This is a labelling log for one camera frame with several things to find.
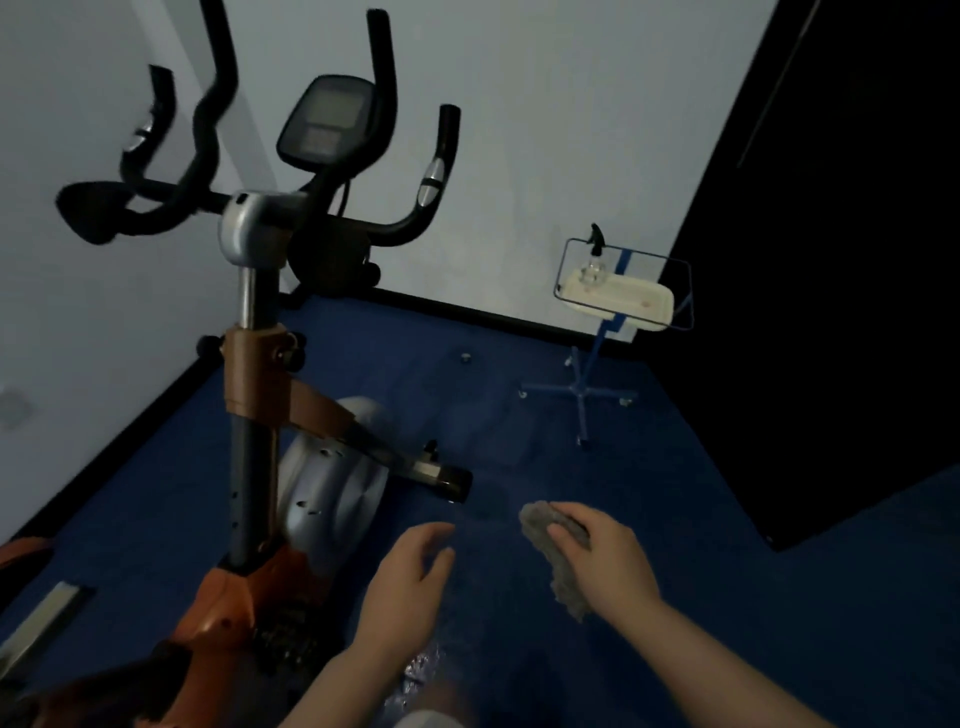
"exercise bike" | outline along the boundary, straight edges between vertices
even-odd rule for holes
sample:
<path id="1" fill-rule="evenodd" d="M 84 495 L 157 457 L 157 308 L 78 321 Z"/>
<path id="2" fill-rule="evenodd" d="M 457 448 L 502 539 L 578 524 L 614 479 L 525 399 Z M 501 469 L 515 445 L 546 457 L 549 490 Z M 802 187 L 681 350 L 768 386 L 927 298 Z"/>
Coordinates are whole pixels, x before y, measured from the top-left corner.
<path id="1" fill-rule="evenodd" d="M 379 225 L 329 214 L 335 192 L 390 145 L 396 125 L 396 69 L 390 19 L 367 12 L 373 83 L 320 76 L 306 89 L 277 142 L 286 162 L 312 173 L 291 193 L 210 190 L 219 165 L 216 127 L 237 88 L 237 64 L 223 0 L 201 0 L 216 68 L 193 114 L 195 156 L 176 184 L 145 176 L 176 115 L 173 74 L 150 67 L 154 101 L 120 162 L 121 182 L 66 186 L 57 207 L 94 245 L 121 235 L 171 230 L 198 211 L 220 215 L 225 258 L 239 268 L 238 324 L 205 337 L 203 355 L 221 355 L 231 420 L 228 553 L 204 578 L 173 635 L 147 659 L 28 695 L 7 724 L 213 728 L 230 723 L 251 655 L 258 669 L 322 666 L 311 632 L 333 574 L 370 526 L 388 475 L 464 502 L 472 475 L 438 461 L 436 444 L 408 454 L 394 445 L 388 414 L 372 400 L 335 401 L 292 377 L 305 338 L 278 320 L 279 271 L 289 264 L 311 293 L 337 296 L 376 285 L 371 248 L 398 246 L 430 225 L 457 154 L 460 110 L 440 108 L 434 158 L 407 217 Z M 128 209 L 134 197 L 160 203 Z M 278 462 L 278 433 L 299 432 Z"/>

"hand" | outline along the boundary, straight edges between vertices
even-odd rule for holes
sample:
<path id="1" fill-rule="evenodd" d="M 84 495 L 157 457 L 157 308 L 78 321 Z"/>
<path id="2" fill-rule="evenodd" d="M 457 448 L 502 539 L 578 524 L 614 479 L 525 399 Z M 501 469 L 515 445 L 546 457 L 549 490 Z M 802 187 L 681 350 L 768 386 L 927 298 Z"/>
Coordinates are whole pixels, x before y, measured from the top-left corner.
<path id="1" fill-rule="evenodd" d="M 657 578 L 633 530 L 582 503 L 550 505 L 581 523 L 590 535 L 586 550 L 561 525 L 547 527 L 594 612 L 622 633 L 637 609 L 660 603 Z"/>
<path id="2" fill-rule="evenodd" d="M 373 654 L 396 673 L 426 647 L 437 621 L 454 552 L 445 548 L 423 574 L 423 558 L 453 533 L 453 523 L 408 528 L 373 576 L 351 649 Z"/>

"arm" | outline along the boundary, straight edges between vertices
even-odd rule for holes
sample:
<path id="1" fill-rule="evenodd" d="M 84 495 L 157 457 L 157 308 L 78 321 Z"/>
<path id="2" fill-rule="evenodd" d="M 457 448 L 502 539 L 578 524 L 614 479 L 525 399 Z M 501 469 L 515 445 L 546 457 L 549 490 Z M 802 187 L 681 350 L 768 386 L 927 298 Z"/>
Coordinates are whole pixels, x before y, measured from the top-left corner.
<path id="1" fill-rule="evenodd" d="M 452 532 L 450 523 L 426 523 L 400 536 L 367 589 L 353 644 L 326 664 L 280 728 L 359 728 L 370 720 L 430 639 L 454 553 L 441 551 L 426 575 L 423 558 Z"/>
<path id="2" fill-rule="evenodd" d="M 647 661 L 695 728 L 829 728 L 660 599 L 653 570 L 630 528 L 580 503 L 553 506 L 589 532 L 586 550 L 561 526 L 548 528 L 590 606 Z"/>

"white wall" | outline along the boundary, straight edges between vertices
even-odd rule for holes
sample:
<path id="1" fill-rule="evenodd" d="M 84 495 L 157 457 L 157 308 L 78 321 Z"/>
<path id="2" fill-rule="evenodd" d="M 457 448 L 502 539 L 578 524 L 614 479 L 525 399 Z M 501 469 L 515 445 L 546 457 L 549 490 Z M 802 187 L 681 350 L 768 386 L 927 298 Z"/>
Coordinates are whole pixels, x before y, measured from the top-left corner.
<path id="1" fill-rule="evenodd" d="M 0 3 L 0 383 L 35 408 L 0 432 L 0 541 L 234 319 L 215 218 L 95 248 L 54 207 L 69 182 L 117 179 L 153 59 L 130 0 Z M 161 179 L 191 156 L 184 110 L 151 170 Z"/>
<path id="2" fill-rule="evenodd" d="M 775 0 L 377 4 L 391 13 L 399 118 L 348 215 L 406 214 L 437 106 L 464 110 L 442 209 L 420 240 L 375 253 L 382 287 L 595 330 L 551 296 L 564 241 L 595 221 L 611 243 L 669 252 Z M 227 0 L 241 83 L 282 188 L 306 179 L 274 145 L 307 84 L 372 76 L 366 5 Z M 230 150 L 239 164 L 245 151 Z"/>

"blue stand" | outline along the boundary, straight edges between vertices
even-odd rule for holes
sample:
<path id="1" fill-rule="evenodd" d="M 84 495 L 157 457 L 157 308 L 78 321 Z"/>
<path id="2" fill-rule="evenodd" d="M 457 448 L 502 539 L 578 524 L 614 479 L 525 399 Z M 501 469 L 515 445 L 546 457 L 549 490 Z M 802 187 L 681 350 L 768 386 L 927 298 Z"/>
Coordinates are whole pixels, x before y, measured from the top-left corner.
<path id="1" fill-rule="evenodd" d="M 623 250 L 620 252 L 620 258 L 616 263 L 616 274 L 623 275 L 627 270 L 627 263 L 630 262 L 631 251 Z M 520 398 L 525 400 L 529 392 L 544 392 L 546 394 L 573 395 L 577 401 L 577 417 L 580 421 L 580 433 L 577 435 L 577 445 L 583 449 L 589 448 L 589 436 L 587 433 L 587 397 L 599 397 L 605 400 L 620 400 L 623 406 L 629 406 L 637 398 L 637 393 L 631 390 L 602 389 L 597 387 L 588 387 L 590 372 L 600 356 L 600 345 L 607 338 L 607 333 L 612 331 L 616 333 L 623 327 L 627 317 L 622 313 L 615 314 L 610 321 L 604 321 L 593 339 L 593 348 L 587 357 L 587 363 L 581 368 L 580 350 L 573 347 L 569 358 L 566 360 L 566 366 L 573 367 L 573 383 L 566 386 L 562 384 L 520 384 Z"/>

